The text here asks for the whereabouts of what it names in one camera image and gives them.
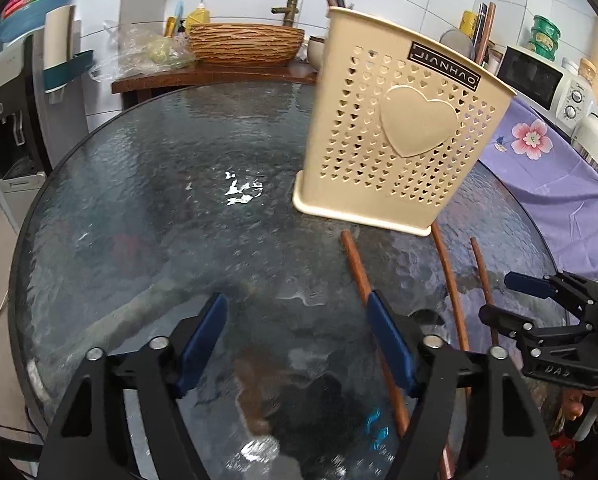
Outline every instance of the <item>blue gripper pad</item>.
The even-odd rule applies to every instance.
[[[510,290],[541,298],[542,300],[554,296],[552,285],[541,278],[526,276],[518,272],[508,272],[503,282]]]
[[[365,317],[393,374],[394,382],[406,390],[410,397],[416,397],[421,389],[415,379],[416,363],[388,309],[392,310],[390,306],[386,308],[379,296],[372,292],[368,296]]]
[[[199,384],[201,374],[225,326],[228,300],[223,294],[217,294],[215,301],[207,309],[204,307],[204,310],[203,319],[181,353],[181,375],[174,385],[179,397],[183,397]]]

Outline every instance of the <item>beige plastic utensil holder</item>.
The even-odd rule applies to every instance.
[[[293,203],[427,236],[515,92],[407,28],[338,7],[329,18]]]

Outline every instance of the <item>heart-shaped emboss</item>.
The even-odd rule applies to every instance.
[[[429,101],[410,86],[393,86],[379,106],[381,127],[394,151],[402,157],[432,150],[459,127],[449,103]]]

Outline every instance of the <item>pink flower print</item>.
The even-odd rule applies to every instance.
[[[541,152],[550,153],[552,141],[548,137],[548,127],[537,119],[532,126],[525,123],[512,128],[512,134],[518,139],[512,143],[512,149],[519,155],[528,156],[531,160],[539,160]]]

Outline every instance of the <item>green canister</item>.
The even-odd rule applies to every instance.
[[[555,59],[553,52],[547,50],[543,45],[535,43],[534,41],[528,42],[527,49],[550,61],[554,61]]]
[[[554,54],[559,49],[559,38],[561,31],[553,22],[543,16],[534,17],[534,27],[530,30],[532,37],[530,42]]]

